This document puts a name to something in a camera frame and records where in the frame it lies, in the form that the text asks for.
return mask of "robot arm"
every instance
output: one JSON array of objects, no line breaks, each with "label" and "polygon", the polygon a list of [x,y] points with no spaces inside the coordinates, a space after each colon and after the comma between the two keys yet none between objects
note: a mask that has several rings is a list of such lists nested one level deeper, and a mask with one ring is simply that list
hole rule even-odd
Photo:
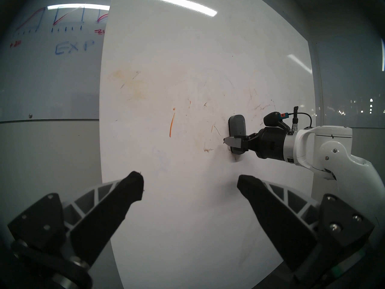
[{"label": "robot arm", "polygon": [[[367,217],[375,228],[369,238],[376,247],[384,234],[385,188],[373,165],[365,159],[351,155],[352,129],[342,126],[317,126],[296,129],[298,119],[293,119],[293,128],[283,123],[288,113],[273,112],[264,118],[265,128],[249,136],[237,135],[229,120],[230,137],[224,142],[231,147],[256,152],[259,158],[282,160],[302,166],[325,179],[335,179],[338,197]],[[313,164],[306,159],[306,144],[310,134],[315,134]]]}]

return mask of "ceiling light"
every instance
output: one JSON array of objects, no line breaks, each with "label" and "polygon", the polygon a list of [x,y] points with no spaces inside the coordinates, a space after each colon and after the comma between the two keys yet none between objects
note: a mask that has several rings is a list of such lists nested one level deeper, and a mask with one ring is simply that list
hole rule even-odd
[{"label": "ceiling light", "polygon": [[215,11],[213,9],[210,9],[204,5],[201,5],[201,4],[198,4],[195,2],[191,2],[188,0],[159,0],[159,1],[171,3],[171,4],[174,4],[177,6],[181,6],[181,7],[190,9],[190,10],[198,11],[198,12],[201,12],[201,13],[206,14],[206,15],[211,16],[211,17],[213,17],[214,15],[217,14],[217,11]]},{"label": "ceiling light", "polygon": [[88,9],[101,9],[101,10],[110,10],[110,6],[107,5],[96,5],[96,4],[60,4],[60,5],[51,5],[47,9],[57,9],[57,8],[88,8]]}]

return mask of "white board surface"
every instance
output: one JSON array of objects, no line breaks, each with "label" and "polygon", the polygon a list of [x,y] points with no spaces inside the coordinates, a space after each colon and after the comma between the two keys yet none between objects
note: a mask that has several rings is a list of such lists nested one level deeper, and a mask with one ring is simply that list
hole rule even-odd
[{"label": "white board surface", "polygon": [[[313,113],[308,44],[261,0],[189,1],[217,14],[161,0],[111,3],[100,74],[102,179],[135,170],[145,190],[111,243],[125,288],[250,289],[282,259],[236,188],[238,176],[310,195],[313,173],[250,151],[234,156],[223,138],[234,114],[251,134],[274,110]],[[300,118],[300,128],[308,125]]]},{"label": "white board surface", "polygon": [[108,10],[48,6],[110,2],[27,2],[0,45],[0,121],[99,118]]}]

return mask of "cable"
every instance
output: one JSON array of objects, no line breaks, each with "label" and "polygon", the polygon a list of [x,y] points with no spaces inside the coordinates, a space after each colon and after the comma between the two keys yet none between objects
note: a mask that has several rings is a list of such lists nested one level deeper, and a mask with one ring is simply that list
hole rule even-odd
[{"label": "cable", "polygon": [[312,123],[312,119],[311,119],[311,116],[308,114],[308,113],[300,113],[300,112],[297,112],[297,114],[303,114],[303,115],[308,115],[309,116],[309,118],[310,118],[310,126],[308,126],[308,127],[305,127],[304,129],[310,129],[310,128],[313,128],[312,126],[311,126],[311,123]]}]

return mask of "orange stain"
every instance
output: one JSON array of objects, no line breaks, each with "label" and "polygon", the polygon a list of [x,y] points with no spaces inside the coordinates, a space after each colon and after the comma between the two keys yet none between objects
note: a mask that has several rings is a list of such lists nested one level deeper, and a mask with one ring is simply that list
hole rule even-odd
[{"label": "orange stain", "polygon": [[172,128],[172,123],[174,122],[174,117],[175,117],[175,113],[174,113],[174,115],[173,115],[173,117],[172,117],[172,120],[171,120],[171,125],[170,125],[170,137],[171,137],[171,128]]}]

